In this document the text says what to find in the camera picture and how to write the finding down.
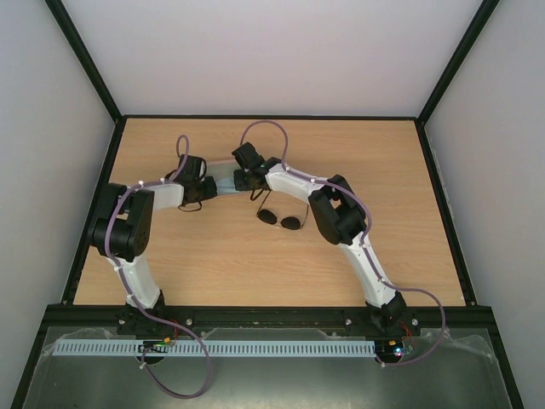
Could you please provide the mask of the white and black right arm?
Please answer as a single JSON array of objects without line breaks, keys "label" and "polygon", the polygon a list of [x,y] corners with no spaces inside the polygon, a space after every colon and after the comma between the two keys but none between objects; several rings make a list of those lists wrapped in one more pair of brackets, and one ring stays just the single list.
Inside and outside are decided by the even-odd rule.
[{"label": "white and black right arm", "polygon": [[383,334],[401,323],[406,303],[378,261],[371,242],[371,217],[343,176],[329,179],[295,170],[281,159],[264,159],[245,142],[232,152],[241,170],[235,185],[285,193],[306,203],[322,237],[338,246],[364,289],[370,322]]}]

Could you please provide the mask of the pink glasses case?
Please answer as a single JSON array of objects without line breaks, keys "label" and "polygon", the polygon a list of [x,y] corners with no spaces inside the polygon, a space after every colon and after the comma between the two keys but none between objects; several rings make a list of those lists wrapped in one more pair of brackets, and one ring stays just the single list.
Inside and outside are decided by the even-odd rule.
[{"label": "pink glasses case", "polygon": [[212,176],[218,196],[244,193],[235,188],[234,171],[240,167],[234,158],[207,162],[206,176]]}]

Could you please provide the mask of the black round sunglasses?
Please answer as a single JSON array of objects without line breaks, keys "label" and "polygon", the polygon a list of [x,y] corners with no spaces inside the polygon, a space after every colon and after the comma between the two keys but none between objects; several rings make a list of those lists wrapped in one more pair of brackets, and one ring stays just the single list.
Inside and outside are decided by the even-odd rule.
[{"label": "black round sunglasses", "polygon": [[257,219],[269,226],[280,227],[289,231],[302,230],[307,222],[310,213],[310,206],[307,204],[303,213],[283,212],[280,214],[268,206],[271,192],[267,193],[255,213]]}]

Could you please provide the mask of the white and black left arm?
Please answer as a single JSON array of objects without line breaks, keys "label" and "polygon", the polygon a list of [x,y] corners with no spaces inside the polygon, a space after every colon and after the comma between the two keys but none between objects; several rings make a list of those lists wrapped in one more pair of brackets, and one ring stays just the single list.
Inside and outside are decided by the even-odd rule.
[{"label": "white and black left arm", "polygon": [[102,188],[88,241],[116,271],[128,305],[151,309],[163,297],[145,255],[153,214],[194,204],[201,209],[203,201],[216,196],[205,159],[191,155],[181,156],[178,168],[157,181],[139,181],[132,187],[108,183]]}]

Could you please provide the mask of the light blue cleaning cloth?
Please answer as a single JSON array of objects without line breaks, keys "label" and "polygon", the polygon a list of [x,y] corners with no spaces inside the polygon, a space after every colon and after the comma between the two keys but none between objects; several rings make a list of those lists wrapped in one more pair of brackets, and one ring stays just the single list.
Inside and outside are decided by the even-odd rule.
[{"label": "light blue cleaning cloth", "polygon": [[218,196],[238,193],[232,178],[223,178],[215,181]]}]

